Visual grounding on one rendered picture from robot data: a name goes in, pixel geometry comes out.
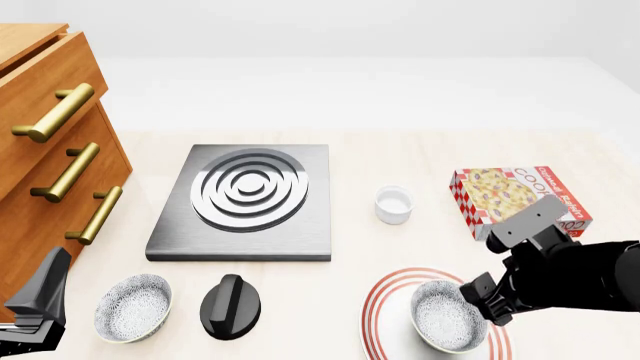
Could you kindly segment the large wooden drawer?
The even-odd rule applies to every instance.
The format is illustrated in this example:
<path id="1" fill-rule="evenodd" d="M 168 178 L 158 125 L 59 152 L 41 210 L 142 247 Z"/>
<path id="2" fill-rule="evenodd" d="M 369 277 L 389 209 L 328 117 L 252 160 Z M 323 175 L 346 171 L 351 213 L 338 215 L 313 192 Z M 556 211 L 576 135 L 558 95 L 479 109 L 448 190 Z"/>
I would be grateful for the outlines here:
<path id="1" fill-rule="evenodd" d="M 14 126 L 36 125 L 63 100 L 61 90 L 86 83 L 91 98 L 44 143 L 11 133 Z M 16 187 L 87 113 L 108 87 L 82 32 L 57 35 L 56 42 L 0 78 L 0 200 Z"/>

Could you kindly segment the flat stove plate with rings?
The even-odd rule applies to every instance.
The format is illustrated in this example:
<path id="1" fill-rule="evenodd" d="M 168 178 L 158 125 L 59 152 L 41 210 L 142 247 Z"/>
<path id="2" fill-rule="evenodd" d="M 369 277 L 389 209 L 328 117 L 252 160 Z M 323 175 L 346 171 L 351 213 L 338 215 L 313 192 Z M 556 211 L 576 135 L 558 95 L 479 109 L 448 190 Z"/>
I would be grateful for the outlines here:
<path id="1" fill-rule="evenodd" d="M 329 147 L 196 144 L 146 245 L 150 261 L 331 260 Z"/>

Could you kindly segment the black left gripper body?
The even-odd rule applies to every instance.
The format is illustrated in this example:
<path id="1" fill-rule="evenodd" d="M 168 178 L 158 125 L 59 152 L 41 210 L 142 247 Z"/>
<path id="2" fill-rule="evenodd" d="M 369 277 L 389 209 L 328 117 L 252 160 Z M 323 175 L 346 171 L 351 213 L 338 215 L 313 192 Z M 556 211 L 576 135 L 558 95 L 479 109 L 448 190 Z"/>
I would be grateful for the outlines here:
<path id="1" fill-rule="evenodd" d="M 0 323 L 0 355 L 54 351 L 65 332 L 66 316 L 18 315 L 14 323 Z"/>

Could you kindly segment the wooden drawer cabinet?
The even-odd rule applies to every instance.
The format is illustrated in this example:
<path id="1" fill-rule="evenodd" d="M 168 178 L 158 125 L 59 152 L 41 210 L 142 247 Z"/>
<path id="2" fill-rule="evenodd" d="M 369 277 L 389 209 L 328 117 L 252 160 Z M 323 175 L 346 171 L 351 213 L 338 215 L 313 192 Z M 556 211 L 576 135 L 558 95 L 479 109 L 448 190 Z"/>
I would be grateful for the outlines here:
<path id="1" fill-rule="evenodd" d="M 0 23 L 0 78 L 70 32 L 65 23 Z M 94 192 L 123 188 L 132 166 L 101 104 L 101 98 L 26 176 L 0 200 L 0 323 L 13 320 L 4 303 L 26 284 L 54 247 L 77 257 L 86 245 L 65 239 L 84 229 L 102 200 Z M 66 149 L 97 143 L 100 152 L 60 203 L 32 197 L 31 188 L 53 185 L 74 160 Z"/>

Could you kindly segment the patterned black white bowl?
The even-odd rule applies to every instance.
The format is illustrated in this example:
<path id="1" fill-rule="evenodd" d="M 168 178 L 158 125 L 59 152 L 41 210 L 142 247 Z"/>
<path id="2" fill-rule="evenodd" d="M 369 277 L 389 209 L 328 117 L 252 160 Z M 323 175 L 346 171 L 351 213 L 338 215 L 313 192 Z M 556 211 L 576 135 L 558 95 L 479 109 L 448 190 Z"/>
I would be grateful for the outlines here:
<path id="1" fill-rule="evenodd" d="M 451 281 L 420 284 L 411 296 L 410 316 L 423 341 L 444 353 L 468 353 L 488 334 L 488 321 Z"/>
<path id="2" fill-rule="evenodd" d="M 113 344 L 143 341 L 164 325 L 172 302 L 172 289 L 164 278 L 133 275 L 102 296 L 94 313 L 94 329 Z"/>

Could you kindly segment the small white ramekin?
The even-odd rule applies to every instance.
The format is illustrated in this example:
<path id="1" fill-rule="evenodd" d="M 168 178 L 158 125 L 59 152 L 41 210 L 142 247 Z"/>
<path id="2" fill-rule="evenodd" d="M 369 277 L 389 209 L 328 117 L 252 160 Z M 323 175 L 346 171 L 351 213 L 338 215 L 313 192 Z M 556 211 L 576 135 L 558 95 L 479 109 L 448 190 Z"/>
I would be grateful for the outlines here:
<path id="1" fill-rule="evenodd" d="M 413 197 L 409 191 L 397 185 L 386 185 L 375 195 L 375 215 L 390 225 L 404 224 L 414 209 Z"/>

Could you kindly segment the round black stove knob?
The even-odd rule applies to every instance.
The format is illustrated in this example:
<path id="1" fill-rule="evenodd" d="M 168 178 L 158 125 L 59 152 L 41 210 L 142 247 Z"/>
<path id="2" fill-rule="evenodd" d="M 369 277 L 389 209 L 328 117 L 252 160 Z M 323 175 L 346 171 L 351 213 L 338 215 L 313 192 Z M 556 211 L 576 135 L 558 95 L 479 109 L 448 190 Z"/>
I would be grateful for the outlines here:
<path id="1" fill-rule="evenodd" d="M 200 322 L 211 337 L 220 341 L 241 338 L 258 323 L 261 300 L 258 291 L 240 275 L 224 275 L 204 297 Z"/>

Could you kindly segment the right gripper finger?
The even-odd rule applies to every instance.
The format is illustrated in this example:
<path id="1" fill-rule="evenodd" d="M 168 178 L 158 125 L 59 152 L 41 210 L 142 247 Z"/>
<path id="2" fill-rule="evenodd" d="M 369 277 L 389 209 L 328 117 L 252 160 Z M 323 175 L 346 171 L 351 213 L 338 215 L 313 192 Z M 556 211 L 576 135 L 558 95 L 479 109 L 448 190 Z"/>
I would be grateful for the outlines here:
<path id="1" fill-rule="evenodd" d="M 460 292 L 466 301 L 489 301 L 501 298 L 502 281 L 495 282 L 489 272 L 484 272 L 473 281 L 463 284 Z"/>
<path id="2" fill-rule="evenodd" d="M 504 296 L 481 299 L 479 310 L 495 326 L 506 326 L 513 320 L 514 308 Z"/>

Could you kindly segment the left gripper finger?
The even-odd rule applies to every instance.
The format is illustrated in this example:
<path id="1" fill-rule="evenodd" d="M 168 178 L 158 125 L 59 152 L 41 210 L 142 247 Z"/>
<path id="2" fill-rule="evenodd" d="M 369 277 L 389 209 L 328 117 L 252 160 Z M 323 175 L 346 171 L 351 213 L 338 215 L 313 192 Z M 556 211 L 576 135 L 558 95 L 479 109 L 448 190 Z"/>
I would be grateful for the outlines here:
<path id="1" fill-rule="evenodd" d="M 4 306 L 16 315 L 37 316 L 66 325 L 64 295 L 71 255 L 54 247 L 36 272 Z"/>

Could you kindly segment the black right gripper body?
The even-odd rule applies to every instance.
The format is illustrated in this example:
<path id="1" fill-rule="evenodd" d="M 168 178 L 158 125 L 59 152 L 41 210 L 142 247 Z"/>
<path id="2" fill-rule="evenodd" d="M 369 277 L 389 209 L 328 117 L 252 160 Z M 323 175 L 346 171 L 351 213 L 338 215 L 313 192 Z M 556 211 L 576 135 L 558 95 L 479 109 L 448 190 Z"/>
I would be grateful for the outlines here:
<path id="1" fill-rule="evenodd" d="M 544 303 L 535 295 L 540 280 L 540 263 L 536 262 L 536 257 L 529 257 L 526 252 L 513 250 L 503 263 L 506 272 L 500 280 L 501 296 L 508 299 L 513 306 L 512 316 L 545 309 Z"/>

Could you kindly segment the printed cookie box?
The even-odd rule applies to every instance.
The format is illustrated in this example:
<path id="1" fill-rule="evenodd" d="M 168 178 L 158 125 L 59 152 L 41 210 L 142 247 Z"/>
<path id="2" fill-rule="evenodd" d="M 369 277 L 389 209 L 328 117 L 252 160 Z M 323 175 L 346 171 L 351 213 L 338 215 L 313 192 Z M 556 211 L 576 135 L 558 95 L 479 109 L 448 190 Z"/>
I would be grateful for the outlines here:
<path id="1" fill-rule="evenodd" d="M 547 195 L 568 208 L 557 221 L 569 236 L 581 236 L 593 218 L 550 167 L 500 167 L 455 170 L 449 185 L 473 238 L 482 242 L 494 224 Z"/>

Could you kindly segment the white plate with red rings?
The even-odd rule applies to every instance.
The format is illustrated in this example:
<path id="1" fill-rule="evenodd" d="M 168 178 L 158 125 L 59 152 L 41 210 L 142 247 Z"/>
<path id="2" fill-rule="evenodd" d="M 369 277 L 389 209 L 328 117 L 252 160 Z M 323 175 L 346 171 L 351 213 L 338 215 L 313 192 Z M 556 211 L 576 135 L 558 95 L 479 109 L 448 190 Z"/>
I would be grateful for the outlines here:
<path id="1" fill-rule="evenodd" d="M 494 325 L 479 347 L 468 353 L 444 353 L 423 341 L 411 321 L 410 300 L 421 284 L 434 280 L 463 284 L 461 278 L 439 269 L 409 267 L 384 275 L 368 291 L 358 320 L 368 360 L 515 360 L 508 333 Z"/>

